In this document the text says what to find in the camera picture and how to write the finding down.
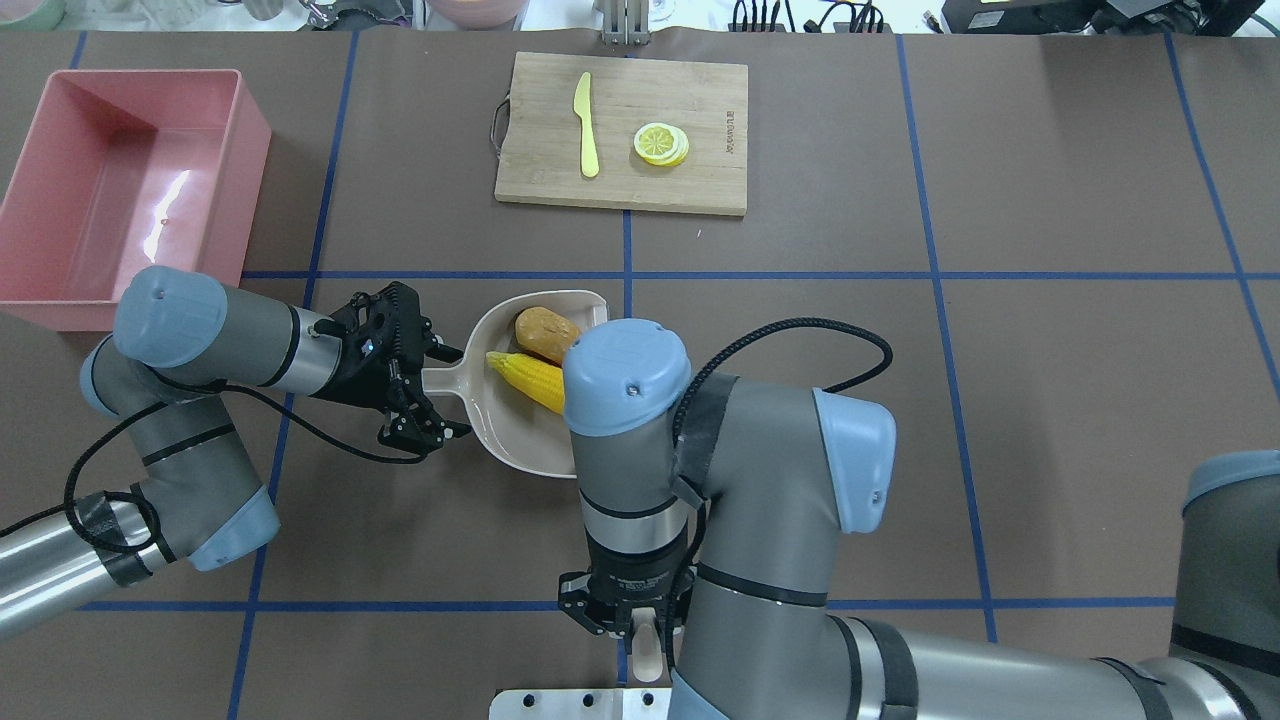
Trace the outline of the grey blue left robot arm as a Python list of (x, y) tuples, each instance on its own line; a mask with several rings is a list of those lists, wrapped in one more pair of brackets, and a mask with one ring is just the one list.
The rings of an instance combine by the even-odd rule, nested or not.
[(223, 568), (280, 523), (224, 404), (244, 395), (306, 432), (268, 391), (381, 414), (372, 462), (421, 462), (468, 425), (444, 419), (422, 383), (453, 365), (419, 295), (393, 282), (320, 314), (169, 266), (140, 272), (79, 384), (113, 420), (72, 465), (58, 506), (3, 532), (3, 638), (10, 639), (168, 564)]

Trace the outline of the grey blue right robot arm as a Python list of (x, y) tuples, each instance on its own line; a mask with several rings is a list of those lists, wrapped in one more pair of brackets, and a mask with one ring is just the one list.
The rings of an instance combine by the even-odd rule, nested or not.
[(1056, 657), (832, 615), (838, 534), (888, 501), (895, 419), (717, 368), (643, 319), (586, 331), (563, 364), (594, 593), (649, 562), (658, 601), (691, 600), (669, 717), (1277, 716), (1276, 451), (1192, 474), (1166, 657)]

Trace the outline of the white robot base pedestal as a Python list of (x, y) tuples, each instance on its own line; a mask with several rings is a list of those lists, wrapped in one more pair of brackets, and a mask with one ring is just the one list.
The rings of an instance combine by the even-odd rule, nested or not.
[(671, 688), (508, 689), (489, 719), (667, 719)]

